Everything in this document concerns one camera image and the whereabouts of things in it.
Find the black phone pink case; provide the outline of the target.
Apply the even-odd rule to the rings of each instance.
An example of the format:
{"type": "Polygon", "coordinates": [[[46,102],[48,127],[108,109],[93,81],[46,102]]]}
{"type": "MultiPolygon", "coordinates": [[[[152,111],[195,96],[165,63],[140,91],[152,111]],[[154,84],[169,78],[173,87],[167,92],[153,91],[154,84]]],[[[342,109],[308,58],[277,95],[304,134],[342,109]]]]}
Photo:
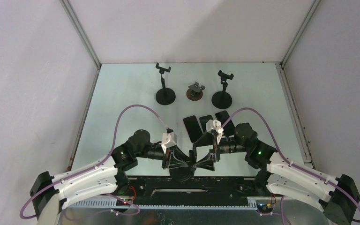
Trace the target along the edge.
{"type": "Polygon", "coordinates": [[[197,117],[192,115],[183,119],[186,131],[188,133],[191,143],[195,143],[203,135],[197,117]]]}

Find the black smartphone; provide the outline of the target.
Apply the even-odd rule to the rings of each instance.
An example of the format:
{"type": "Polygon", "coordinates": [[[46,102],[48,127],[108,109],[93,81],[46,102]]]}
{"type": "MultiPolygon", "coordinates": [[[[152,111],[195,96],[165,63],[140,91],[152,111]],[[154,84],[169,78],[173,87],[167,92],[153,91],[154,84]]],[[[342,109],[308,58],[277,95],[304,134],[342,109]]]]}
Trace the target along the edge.
{"type": "MultiPolygon", "coordinates": [[[[215,117],[223,125],[230,118],[230,115],[227,110],[224,110],[215,113],[215,117]]],[[[234,130],[235,130],[234,123],[232,122],[232,120],[229,120],[229,122],[227,122],[226,126],[224,127],[224,136],[227,137],[233,136],[234,130]]]]}

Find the small teal phone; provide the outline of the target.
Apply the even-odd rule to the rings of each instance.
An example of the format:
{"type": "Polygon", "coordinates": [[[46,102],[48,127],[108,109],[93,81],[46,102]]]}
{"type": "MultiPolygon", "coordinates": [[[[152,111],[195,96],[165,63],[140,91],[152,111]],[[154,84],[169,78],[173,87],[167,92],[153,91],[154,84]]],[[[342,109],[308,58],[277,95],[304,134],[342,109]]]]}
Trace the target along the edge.
{"type": "Polygon", "coordinates": [[[211,115],[206,115],[199,118],[203,133],[206,131],[206,124],[209,120],[214,120],[214,118],[211,115]]]}

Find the black round-base phone stand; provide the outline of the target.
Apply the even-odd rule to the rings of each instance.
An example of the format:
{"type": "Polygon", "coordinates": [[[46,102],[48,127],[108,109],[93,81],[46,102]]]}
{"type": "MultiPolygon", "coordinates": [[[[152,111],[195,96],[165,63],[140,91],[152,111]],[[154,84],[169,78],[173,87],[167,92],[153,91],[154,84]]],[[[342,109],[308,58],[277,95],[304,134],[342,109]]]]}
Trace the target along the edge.
{"type": "Polygon", "coordinates": [[[232,80],[234,74],[226,74],[222,70],[218,71],[218,76],[220,77],[223,88],[221,91],[216,92],[211,99],[212,104],[218,109],[227,109],[232,105],[233,99],[232,96],[226,91],[228,82],[227,80],[232,80]]]}

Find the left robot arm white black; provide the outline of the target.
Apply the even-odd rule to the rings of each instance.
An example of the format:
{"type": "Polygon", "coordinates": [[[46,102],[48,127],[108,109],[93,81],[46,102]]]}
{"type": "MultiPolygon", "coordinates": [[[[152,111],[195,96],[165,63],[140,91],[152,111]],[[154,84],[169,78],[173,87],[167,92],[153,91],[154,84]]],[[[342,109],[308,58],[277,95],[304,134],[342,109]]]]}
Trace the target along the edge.
{"type": "Polygon", "coordinates": [[[129,191],[126,171],[138,165],[138,158],[162,161],[163,169],[187,168],[190,158],[177,146],[177,136],[168,129],[162,140],[150,142],[146,130],[137,130],[105,157],[77,170],[51,175],[39,174],[30,190],[30,203],[39,218],[50,203],[59,214],[79,201],[103,194],[124,195],[129,191]]]}

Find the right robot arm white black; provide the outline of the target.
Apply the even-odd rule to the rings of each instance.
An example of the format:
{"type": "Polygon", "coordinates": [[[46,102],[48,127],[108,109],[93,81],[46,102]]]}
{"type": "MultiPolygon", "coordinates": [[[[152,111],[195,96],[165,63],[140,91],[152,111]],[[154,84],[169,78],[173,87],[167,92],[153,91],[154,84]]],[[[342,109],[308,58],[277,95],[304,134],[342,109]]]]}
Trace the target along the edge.
{"type": "Polygon", "coordinates": [[[284,158],[278,149],[260,141],[249,123],[238,124],[233,137],[224,138],[221,123],[209,120],[205,133],[212,135],[212,149],[195,167],[214,170],[221,154],[245,152],[245,161],[259,171],[254,179],[258,195],[272,193],[306,203],[337,225],[354,221],[360,194],[352,177],[328,175],[284,158]]]}

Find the brown round phone stand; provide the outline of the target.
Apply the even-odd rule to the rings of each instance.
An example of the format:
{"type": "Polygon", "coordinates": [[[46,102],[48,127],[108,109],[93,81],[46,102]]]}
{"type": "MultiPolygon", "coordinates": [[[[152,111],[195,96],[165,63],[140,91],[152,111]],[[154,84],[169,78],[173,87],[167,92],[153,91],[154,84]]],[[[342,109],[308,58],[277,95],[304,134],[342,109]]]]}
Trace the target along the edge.
{"type": "Polygon", "coordinates": [[[205,90],[204,85],[200,85],[198,82],[188,86],[186,91],[186,97],[191,101],[198,101],[203,97],[203,91],[205,90]]]}

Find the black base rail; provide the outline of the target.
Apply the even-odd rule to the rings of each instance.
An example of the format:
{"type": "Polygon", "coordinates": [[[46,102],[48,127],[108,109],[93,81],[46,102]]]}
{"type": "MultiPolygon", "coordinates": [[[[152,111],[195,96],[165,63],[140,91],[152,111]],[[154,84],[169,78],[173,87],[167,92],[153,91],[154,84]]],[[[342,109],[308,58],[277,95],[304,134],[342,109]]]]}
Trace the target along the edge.
{"type": "Polygon", "coordinates": [[[260,190],[253,177],[240,176],[202,176],[186,182],[169,176],[129,176],[112,194],[146,205],[241,206],[253,199],[262,204],[276,203],[274,195],[260,190]]]}

